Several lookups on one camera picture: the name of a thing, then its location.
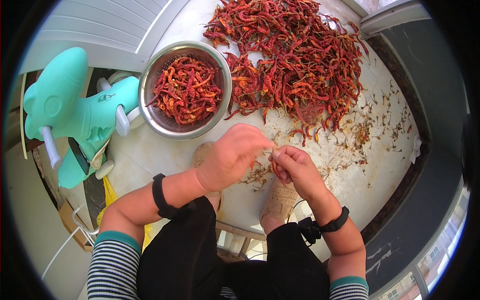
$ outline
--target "yellow plastic bag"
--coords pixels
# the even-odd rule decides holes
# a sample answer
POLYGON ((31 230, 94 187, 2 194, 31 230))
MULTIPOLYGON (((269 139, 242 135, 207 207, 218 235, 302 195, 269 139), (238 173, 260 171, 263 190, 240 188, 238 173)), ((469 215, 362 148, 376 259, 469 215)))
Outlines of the yellow plastic bag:
MULTIPOLYGON (((100 224, 102 223, 103 213, 105 212, 105 209, 118 199, 117 194, 115 194, 115 191, 113 190, 112 186, 110 185, 110 181, 108 181, 108 178, 106 176, 103 178, 103 186, 105 187, 105 204, 107 206, 105 206, 105 208, 102 209, 102 211, 98 214, 98 217, 96 217, 96 224, 98 225, 98 227, 100 227, 100 224)), ((150 231, 152 231, 152 224, 145 225, 145 237, 142 252, 152 241, 148 236, 148 233, 150 231)))

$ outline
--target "black pants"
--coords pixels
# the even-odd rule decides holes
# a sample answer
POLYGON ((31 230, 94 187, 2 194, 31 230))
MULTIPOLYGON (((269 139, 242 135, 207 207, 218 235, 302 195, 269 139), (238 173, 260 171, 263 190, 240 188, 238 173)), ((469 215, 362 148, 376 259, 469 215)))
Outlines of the black pants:
POLYGON ((242 299, 328 299, 325 267, 296 223, 267 236, 267 261, 225 264, 216 254, 216 215, 207 198, 180 208, 145 249, 137 274, 140 299, 217 299, 222 287, 242 299))

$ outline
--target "cardboard box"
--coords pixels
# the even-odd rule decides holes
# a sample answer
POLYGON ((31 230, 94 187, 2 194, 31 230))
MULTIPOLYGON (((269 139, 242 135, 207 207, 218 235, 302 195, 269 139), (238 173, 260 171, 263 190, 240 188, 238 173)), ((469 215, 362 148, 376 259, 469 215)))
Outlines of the cardboard box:
MULTIPOLYGON (((60 214, 60 219, 61 219, 63 225, 65 226, 68 233, 70 233, 70 234, 78 227, 78 225, 72 219, 72 213, 73 213, 72 207, 70 206, 70 204, 67 201, 65 201, 65 203, 63 204, 63 206, 59 210, 59 214, 60 214)), ((85 224, 80 220, 80 218, 78 216, 75 216, 75 219, 78 222, 80 222, 80 224, 82 224, 83 227, 87 228, 87 226, 85 226, 85 224)), ((80 230, 78 230, 74 234, 73 239, 77 242, 77 244, 85 252, 92 252, 93 251, 93 245, 90 245, 90 242, 87 240, 85 235, 80 230)))

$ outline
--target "hand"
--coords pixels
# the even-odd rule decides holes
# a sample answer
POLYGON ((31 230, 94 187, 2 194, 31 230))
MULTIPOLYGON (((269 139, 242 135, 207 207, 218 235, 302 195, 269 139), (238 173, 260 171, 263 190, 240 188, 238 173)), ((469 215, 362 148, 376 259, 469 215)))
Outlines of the hand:
POLYGON ((305 151, 285 145, 272 152, 268 160, 272 159, 277 162, 280 179, 285 184, 293 182, 297 193, 307 202, 326 188, 317 167, 305 151))
POLYGON ((221 191, 237 182, 264 149, 275 145, 258 128, 236 124, 213 146, 197 177, 207 192, 221 191))

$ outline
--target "wooden stool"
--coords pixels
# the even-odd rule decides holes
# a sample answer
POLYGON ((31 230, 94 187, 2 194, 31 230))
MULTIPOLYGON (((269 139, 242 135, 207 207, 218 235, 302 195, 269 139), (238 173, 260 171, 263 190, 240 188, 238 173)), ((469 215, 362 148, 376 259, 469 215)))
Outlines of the wooden stool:
POLYGON ((250 231, 246 231, 240 228, 236 228, 230 225, 227 225, 222 222, 216 222, 215 225, 216 228, 216 241, 218 243, 218 239, 220 237, 220 234, 223 231, 236 234, 239 236, 245 237, 245 240, 243 241, 242 247, 240 249, 240 253, 238 255, 233 254, 225 249, 221 249, 217 247, 217 254, 220 256, 220 258, 225 262, 225 263, 234 263, 234 262, 240 262, 244 260, 249 260, 247 257, 247 250, 248 246, 250 245, 250 242, 252 240, 260 240, 260 241, 266 241, 266 235, 263 234, 258 234, 250 231))

